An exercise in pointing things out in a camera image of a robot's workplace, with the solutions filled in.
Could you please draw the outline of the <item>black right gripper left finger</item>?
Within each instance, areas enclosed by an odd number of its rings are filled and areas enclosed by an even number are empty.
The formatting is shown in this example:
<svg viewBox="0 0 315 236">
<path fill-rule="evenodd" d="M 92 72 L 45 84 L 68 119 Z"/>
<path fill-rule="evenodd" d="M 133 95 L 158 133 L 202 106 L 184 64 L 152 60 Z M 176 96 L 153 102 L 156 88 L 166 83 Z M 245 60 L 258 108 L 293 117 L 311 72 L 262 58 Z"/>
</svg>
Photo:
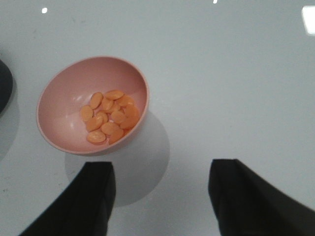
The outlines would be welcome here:
<svg viewBox="0 0 315 236">
<path fill-rule="evenodd" d="M 21 234 L 105 236 L 116 196 L 110 162 L 87 162 L 71 184 Z"/>
</svg>

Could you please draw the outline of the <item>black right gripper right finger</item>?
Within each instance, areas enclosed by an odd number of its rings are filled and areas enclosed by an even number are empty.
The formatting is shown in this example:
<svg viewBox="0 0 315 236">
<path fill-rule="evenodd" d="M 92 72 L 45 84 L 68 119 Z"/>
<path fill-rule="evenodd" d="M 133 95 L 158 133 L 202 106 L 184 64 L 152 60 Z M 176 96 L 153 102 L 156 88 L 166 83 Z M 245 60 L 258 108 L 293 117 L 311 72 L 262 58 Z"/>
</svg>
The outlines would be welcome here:
<svg viewBox="0 0 315 236">
<path fill-rule="evenodd" d="M 214 159 L 209 197 L 222 236 L 313 236 L 314 210 L 289 197 L 238 159 Z"/>
</svg>

